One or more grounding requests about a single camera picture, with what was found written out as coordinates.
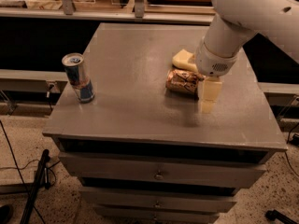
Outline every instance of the drawer front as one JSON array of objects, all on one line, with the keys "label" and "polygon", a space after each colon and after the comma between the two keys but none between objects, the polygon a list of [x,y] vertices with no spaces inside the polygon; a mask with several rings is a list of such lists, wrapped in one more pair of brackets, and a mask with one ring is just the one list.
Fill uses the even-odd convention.
[{"label": "drawer front", "polygon": [[218,215],[200,215],[180,212],[165,212],[155,210],[140,209],[121,209],[109,208],[105,206],[95,206],[94,211],[104,217],[133,217],[139,219],[149,219],[154,221],[177,221],[192,223],[214,223],[218,219]]},{"label": "drawer front", "polygon": [[191,194],[166,193],[159,191],[137,191],[131,189],[80,189],[82,197],[88,203],[184,210],[193,212],[228,212],[234,205],[232,197],[216,197]]},{"label": "drawer front", "polygon": [[264,173],[264,165],[198,165],[106,158],[98,154],[63,153],[60,160],[71,175],[121,180],[249,188]]}]

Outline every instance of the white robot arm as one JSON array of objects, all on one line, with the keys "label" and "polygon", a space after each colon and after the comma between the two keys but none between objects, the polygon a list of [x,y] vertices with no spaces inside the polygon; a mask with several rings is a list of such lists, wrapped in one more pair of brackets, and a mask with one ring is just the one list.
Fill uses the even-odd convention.
[{"label": "white robot arm", "polygon": [[195,52],[199,72],[227,74],[240,48],[257,33],[299,62],[299,3],[294,0],[212,0],[217,14]]}]

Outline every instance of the gray table surface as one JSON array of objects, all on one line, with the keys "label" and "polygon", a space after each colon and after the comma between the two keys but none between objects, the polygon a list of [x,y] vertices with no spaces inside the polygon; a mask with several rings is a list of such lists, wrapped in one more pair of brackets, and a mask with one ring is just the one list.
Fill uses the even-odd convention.
[{"label": "gray table surface", "polygon": [[102,23],[84,52],[95,98],[80,104],[67,85],[48,136],[203,147],[286,150],[243,50],[210,114],[165,88],[172,57],[194,52],[207,27]]}]

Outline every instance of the speckled floor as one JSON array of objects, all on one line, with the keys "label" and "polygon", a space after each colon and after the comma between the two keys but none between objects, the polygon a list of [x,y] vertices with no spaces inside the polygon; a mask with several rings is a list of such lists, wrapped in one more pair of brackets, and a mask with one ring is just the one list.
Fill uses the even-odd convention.
[{"label": "speckled floor", "polygon": [[[50,118],[46,105],[19,105],[12,116],[7,115],[7,106],[0,104],[0,120],[7,131],[10,143],[20,167],[28,161],[39,159],[42,151],[50,151],[55,163],[58,148],[50,138],[42,135],[42,130]],[[289,145],[288,155],[292,167],[299,174],[299,148]],[[21,171],[25,181],[34,180],[37,162]],[[0,130],[0,168],[14,166],[7,140]],[[237,204],[227,214],[221,214],[216,224],[271,223],[264,214],[276,209],[294,221],[299,222],[299,177],[291,171],[283,153],[276,154],[267,164],[267,172],[250,189],[242,189],[236,194]],[[46,223],[99,223],[99,224],[145,224],[122,218],[105,218],[96,215],[92,206],[85,203],[78,193],[80,187],[75,177],[70,176],[59,163],[53,168],[57,176],[56,184],[49,190],[40,189],[36,208]],[[0,170],[0,185],[20,183],[16,170]],[[9,223],[20,223],[26,194],[0,195],[0,205],[12,204],[15,212]],[[30,223],[42,223],[33,211]]]}]

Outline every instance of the energy drink can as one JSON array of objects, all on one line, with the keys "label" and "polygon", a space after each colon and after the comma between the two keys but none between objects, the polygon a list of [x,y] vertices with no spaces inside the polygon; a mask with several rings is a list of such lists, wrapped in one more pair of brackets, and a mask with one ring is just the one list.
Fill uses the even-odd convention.
[{"label": "energy drink can", "polygon": [[93,84],[88,76],[84,57],[79,53],[70,53],[63,57],[64,70],[78,100],[90,102],[94,97]]}]

